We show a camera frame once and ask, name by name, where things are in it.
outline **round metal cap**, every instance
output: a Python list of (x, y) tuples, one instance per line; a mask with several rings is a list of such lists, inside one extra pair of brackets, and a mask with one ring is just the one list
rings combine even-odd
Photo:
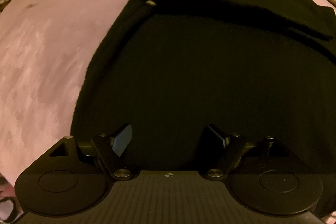
[(114, 172), (114, 175), (118, 178), (125, 178), (128, 177), (131, 174), (129, 170), (126, 169), (119, 169), (116, 172)]
[(219, 169), (210, 169), (208, 171), (208, 175), (211, 176), (211, 177), (214, 177), (214, 178), (218, 178), (218, 177), (221, 177), (222, 175), (224, 175), (224, 173), (223, 173), (222, 170), (219, 170)]

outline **ribbed surface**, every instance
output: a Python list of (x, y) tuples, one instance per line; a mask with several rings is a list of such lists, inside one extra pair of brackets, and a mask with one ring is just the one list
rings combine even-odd
[(117, 182), (96, 207), (76, 216), (47, 218), (26, 214), (17, 224), (321, 224), (311, 213), (273, 218), (241, 206), (219, 181), (196, 171), (142, 171)]

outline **black garment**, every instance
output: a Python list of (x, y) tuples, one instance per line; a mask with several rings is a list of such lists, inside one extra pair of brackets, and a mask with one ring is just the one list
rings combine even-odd
[(210, 123), (253, 140), (273, 135), (331, 174), (321, 176), (315, 213), (335, 211), (333, 9), (312, 0), (148, 1), (129, 0), (88, 66), (71, 128), (78, 145), (130, 123), (121, 159), (173, 171), (188, 169)]

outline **black ring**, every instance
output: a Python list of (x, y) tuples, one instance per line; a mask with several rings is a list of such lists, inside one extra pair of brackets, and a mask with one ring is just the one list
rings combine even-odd
[(13, 221), (17, 218), (17, 216), (18, 216), (18, 211), (17, 211), (17, 209), (16, 209), (16, 202), (15, 202), (15, 199), (14, 199), (13, 197), (8, 196), (8, 197), (6, 197), (6, 198), (3, 198), (2, 200), (0, 200), (0, 204), (6, 202), (6, 201), (8, 201), (8, 200), (10, 200), (10, 201), (12, 202), (12, 204), (13, 204), (13, 210), (12, 210), (12, 212), (10, 213), (10, 215), (9, 215), (9, 217), (8, 217), (7, 219), (2, 220), (2, 219), (0, 218), (0, 220), (1, 220), (4, 224), (8, 224), (8, 223), (13, 222)]

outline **silver bolt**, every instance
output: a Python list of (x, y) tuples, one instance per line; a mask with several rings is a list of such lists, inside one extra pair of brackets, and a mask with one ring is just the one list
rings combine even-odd
[(214, 178), (218, 178), (218, 177), (221, 177), (222, 175), (224, 175), (224, 173), (223, 173), (222, 170), (219, 170), (219, 169), (210, 169), (208, 171), (208, 175), (211, 176), (211, 177), (214, 177)]
[(128, 177), (131, 174), (129, 170), (126, 169), (119, 169), (116, 172), (114, 172), (114, 175), (118, 178), (125, 178)]

